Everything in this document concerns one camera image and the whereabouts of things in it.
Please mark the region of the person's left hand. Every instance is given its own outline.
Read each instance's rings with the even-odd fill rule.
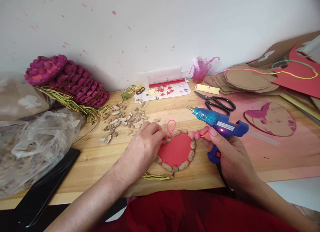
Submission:
[[[135,182],[155,161],[167,134],[155,122],[145,122],[116,162],[116,176],[127,186]]]

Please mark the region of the yellow paper strip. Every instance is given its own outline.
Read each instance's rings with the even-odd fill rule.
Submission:
[[[304,111],[306,111],[307,113],[311,114],[313,117],[317,118],[318,120],[320,120],[320,113],[318,110],[314,109],[314,108],[310,108],[306,105],[304,105],[303,103],[301,103],[299,100],[291,97],[290,95],[287,95],[285,93],[280,95],[282,98],[288,100],[289,102],[291,102],[292,104],[294,104],[295,106],[298,106],[300,109],[303,109]]]
[[[208,92],[211,94],[216,94],[216,95],[219,94],[219,90],[220,90],[220,88],[207,86],[207,85],[201,85],[201,84],[197,84],[194,89],[199,90],[199,91],[203,91],[203,92]]]

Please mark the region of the hot glue gun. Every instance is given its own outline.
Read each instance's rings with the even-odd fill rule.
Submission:
[[[230,123],[228,115],[220,114],[204,108],[192,108],[189,106],[186,106],[186,108],[191,110],[192,114],[194,114],[199,120],[206,122],[208,126],[213,127],[226,139],[228,139],[231,135],[242,137],[249,130],[249,125],[240,120],[238,120],[235,124]],[[202,137],[210,140],[208,133]],[[212,150],[208,152],[209,161],[214,164],[218,164],[220,163],[220,157],[221,153],[217,146],[214,145]]]

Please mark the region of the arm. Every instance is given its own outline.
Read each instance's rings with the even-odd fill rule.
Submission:
[[[92,231],[123,192],[154,162],[167,135],[160,125],[145,122],[117,162],[71,203],[45,230]]]
[[[209,131],[211,141],[201,138]],[[299,231],[320,231],[320,226],[304,216],[278,195],[270,186],[259,179],[249,155],[238,137],[223,138],[213,128],[205,127],[189,132],[200,139],[209,150],[216,144],[221,152],[222,173],[231,188],[243,199],[254,201],[266,212],[278,217]]]

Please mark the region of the scissor blade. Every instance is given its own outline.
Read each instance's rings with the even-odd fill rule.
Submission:
[[[195,92],[196,92],[197,95],[201,96],[201,97],[204,98],[204,99],[207,99],[207,98],[208,98],[208,96],[206,96],[206,95],[204,95],[204,94],[202,94],[202,93],[200,93],[200,92],[198,92],[198,91],[195,91]]]

